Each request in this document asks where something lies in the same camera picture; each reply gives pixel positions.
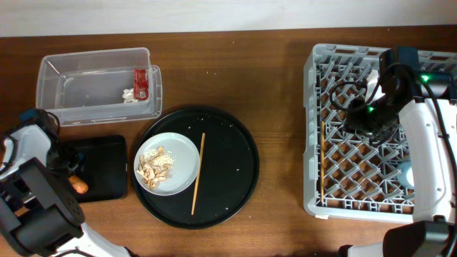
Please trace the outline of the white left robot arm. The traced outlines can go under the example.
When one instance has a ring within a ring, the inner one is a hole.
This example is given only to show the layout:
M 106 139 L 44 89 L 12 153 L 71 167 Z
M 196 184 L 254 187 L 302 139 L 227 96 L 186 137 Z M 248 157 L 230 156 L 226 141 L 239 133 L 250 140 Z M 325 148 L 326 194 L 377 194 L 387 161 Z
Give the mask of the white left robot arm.
M 127 192 L 122 136 L 63 142 L 59 118 L 30 109 L 1 134 L 1 235 L 21 256 L 133 256 L 86 222 L 81 203 Z

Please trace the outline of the orange carrot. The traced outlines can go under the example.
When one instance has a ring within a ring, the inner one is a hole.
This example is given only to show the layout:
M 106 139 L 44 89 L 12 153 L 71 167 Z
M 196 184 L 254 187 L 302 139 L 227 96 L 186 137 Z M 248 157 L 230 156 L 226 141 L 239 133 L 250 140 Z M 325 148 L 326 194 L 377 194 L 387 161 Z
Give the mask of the orange carrot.
M 69 182 L 75 189 L 75 191 L 79 194 L 85 194 L 89 190 L 89 186 L 87 185 L 87 183 L 76 175 L 70 176 Z

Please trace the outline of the light blue cup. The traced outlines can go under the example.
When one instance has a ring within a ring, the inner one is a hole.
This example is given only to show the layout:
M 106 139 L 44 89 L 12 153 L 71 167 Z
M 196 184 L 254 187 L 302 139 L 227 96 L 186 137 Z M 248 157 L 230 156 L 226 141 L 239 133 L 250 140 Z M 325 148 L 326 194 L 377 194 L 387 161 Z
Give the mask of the light blue cup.
M 400 174 L 397 175 L 398 182 L 405 188 L 414 189 L 413 170 L 411 161 L 404 161 L 398 166 Z

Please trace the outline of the grey plate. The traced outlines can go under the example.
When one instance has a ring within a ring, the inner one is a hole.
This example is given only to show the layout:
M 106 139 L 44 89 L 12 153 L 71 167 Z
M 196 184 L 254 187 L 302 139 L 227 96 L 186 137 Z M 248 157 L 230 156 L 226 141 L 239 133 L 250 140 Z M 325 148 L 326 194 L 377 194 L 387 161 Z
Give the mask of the grey plate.
M 136 173 L 139 156 L 147 149 L 164 147 L 174 158 L 173 168 L 169 171 L 167 180 L 161 182 L 155 189 L 147 189 Z M 160 133 L 147 139 L 141 144 L 134 158 L 134 177 L 142 189 L 156 196 L 172 196 L 188 188 L 196 179 L 199 169 L 199 150 L 185 136 L 178 133 Z

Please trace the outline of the red snack wrapper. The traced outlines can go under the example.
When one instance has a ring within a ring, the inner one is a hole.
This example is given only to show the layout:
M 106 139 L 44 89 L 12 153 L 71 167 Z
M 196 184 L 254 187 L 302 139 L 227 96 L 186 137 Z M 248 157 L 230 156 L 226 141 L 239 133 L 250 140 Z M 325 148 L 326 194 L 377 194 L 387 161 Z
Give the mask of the red snack wrapper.
M 146 69 L 134 69 L 134 98 L 138 101 L 149 97 L 149 81 Z

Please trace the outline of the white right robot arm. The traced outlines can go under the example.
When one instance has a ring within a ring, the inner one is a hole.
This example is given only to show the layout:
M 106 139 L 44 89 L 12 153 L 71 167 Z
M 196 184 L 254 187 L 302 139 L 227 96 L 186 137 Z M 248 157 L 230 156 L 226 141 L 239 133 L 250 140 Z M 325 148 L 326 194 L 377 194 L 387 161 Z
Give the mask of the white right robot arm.
M 443 71 L 424 71 L 418 50 L 396 46 L 379 57 L 380 74 L 364 100 L 354 99 L 344 128 L 375 147 L 402 126 L 415 183 L 413 223 L 389 230 L 382 242 L 345 245 L 340 256 L 456 255 L 456 82 Z

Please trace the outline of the wooden chopstick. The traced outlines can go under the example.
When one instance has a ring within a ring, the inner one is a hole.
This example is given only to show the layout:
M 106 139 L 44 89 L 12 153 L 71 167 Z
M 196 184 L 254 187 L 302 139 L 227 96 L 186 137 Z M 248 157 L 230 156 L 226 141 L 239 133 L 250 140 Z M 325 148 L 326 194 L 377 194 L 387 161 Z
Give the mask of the wooden chopstick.
M 324 204 L 324 162 L 325 162 L 325 121 L 321 120 L 321 169 L 320 169 L 320 175 L 321 175 L 321 182 L 320 182 L 320 194 L 321 194 L 321 204 Z
M 206 133 L 203 132 L 202 135 L 201 135 L 201 145 L 200 145 L 200 151 L 199 151 L 199 169 L 198 169 L 198 172 L 197 172 L 197 175 L 196 175 L 196 180 L 195 180 L 195 185 L 194 185 L 193 201 L 192 201 L 192 206 L 191 206 L 191 215 L 192 216 L 195 214 L 195 209 L 196 209 L 196 199 L 197 199 L 198 189 L 199 189 L 199 179 L 200 179 L 202 161 L 203 161 L 203 156 L 204 156 L 205 140 L 206 140 Z

